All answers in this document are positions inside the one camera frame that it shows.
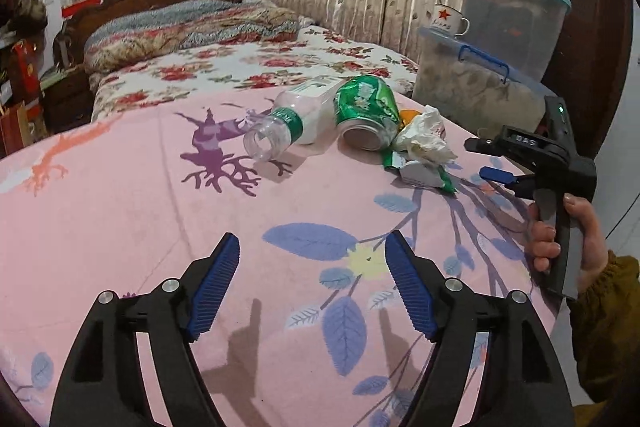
white mug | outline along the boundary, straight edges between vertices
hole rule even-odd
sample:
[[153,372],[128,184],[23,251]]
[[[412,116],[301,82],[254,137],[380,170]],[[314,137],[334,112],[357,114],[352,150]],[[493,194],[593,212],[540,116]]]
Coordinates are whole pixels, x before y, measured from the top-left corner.
[[[458,33],[462,21],[466,23],[466,28],[462,33]],[[454,10],[451,6],[444,6],[444,4],[436,4],[431,17],[431,28],[454,37],[461,37],[469,31],[469,26],[469,19],[465,19],[458,10]]]

green bottle label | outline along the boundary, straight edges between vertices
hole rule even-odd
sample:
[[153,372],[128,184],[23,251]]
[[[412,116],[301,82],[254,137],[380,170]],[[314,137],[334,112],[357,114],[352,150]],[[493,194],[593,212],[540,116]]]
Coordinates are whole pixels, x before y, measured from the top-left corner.
[[400,112],[391,88],[372,74],[350,80],[335,96],[336,123],[352,118],[372,120],[398,132]]
[[302,125],[302,118],[289,107],[278,107],[271,111],[271,116],[283,121],[289,128],[291,133],[291,143],[297,142],[302,136],[304,127]]

plastic water bottle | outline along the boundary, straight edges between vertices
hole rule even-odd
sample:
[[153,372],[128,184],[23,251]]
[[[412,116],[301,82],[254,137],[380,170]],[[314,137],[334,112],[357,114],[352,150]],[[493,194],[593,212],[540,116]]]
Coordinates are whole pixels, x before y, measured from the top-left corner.
[[334,96],[345,78],[318,76],[284,90],[271,113],[244,135],[244,149],[257,162],[268,162],[293,143],[312,144],[335,127]]

metal screw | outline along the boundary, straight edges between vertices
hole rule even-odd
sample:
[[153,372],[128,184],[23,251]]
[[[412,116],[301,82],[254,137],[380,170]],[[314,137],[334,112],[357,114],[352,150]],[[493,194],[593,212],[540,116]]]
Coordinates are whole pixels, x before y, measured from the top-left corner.
[[447,290],[452,292],[459,292],[462,290],[462,281],[460,279],[447,279],[447,282],[444,283],[447,287]]
[[524,292],[520,290],[516,290],[511,294],[511,298],[516,301],[518,304],[524,304],[527,302],[527,296]]
[[162,283],[162,291],[167,293],[175,292],[180,287],[180,281],[177,279],[167,279]]
[[98,295],[98,302],[100,302],[100,304],[108,304],[113,300],[113,292],[102,292],[100,295]]

yellow flower pattern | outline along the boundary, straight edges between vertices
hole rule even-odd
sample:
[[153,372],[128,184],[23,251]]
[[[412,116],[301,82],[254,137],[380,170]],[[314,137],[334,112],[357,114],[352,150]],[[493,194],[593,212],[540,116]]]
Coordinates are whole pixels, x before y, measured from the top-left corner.
[[356,275],[363,279],[375,280],[388,271],[383,247],[373,250],[367,245],[356,245],[356,249],[349,252],[348,266]]

